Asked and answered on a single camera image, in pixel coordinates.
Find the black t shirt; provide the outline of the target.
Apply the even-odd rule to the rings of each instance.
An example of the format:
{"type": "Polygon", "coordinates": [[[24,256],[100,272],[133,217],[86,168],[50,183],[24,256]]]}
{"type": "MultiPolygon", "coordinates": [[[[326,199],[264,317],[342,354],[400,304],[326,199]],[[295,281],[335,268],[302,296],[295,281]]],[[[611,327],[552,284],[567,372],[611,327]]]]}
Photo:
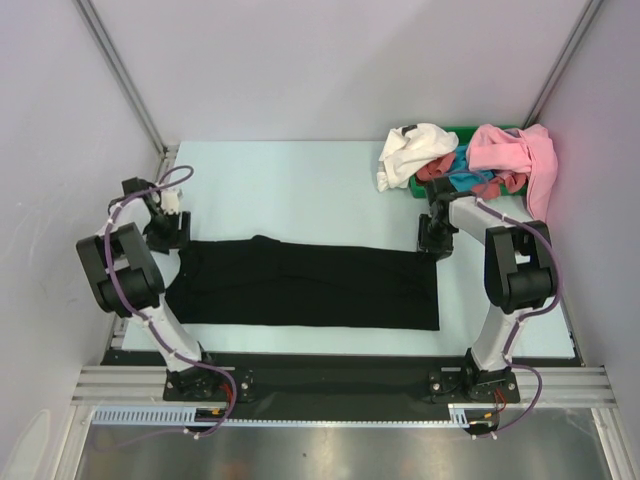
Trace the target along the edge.
{"type": "Polygon", "coordinates": [[[440,328],[427,254],[255,236],[193,241],[180,261],[166,301],[183,324],[440,328]]]}

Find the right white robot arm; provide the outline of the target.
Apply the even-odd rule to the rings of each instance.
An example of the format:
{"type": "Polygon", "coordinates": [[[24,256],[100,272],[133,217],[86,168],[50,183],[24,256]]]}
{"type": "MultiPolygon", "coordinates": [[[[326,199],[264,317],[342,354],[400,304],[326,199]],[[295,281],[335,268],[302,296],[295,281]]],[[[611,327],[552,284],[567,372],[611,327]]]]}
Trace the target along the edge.
{"type": "Polygon", "coordinates": [[[525,322],[548,313],[560,299],[557,260],[542,221],[521,222],[470,194],[439,193],[420,217],[418,250],[434,260],[453,254],[465,232],[484,247],[484,289],[490,306],[466,354],[463,393],[484,401],[497,389],[495,374],[513,367],[512,351],[525,322]]]}

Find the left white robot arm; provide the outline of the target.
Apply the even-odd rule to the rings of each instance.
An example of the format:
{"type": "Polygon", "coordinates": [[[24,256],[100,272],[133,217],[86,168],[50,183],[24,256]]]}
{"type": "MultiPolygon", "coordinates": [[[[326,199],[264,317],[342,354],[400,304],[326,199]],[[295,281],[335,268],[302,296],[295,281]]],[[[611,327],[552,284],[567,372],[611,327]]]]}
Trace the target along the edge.
{"type": "Polygon", "coordinates": [[[221,376],[203,363],[203,350],[187,333],[165,299],[175,279],[178,258],[157,263],[143,230],[152,214],[141,199],[119,201],[95,234],[79,240],[76,252],[98,306],[143,331],[163,357],[167,370],[189,370],[186,387],[197,398],[214,397],[221,376]]]}

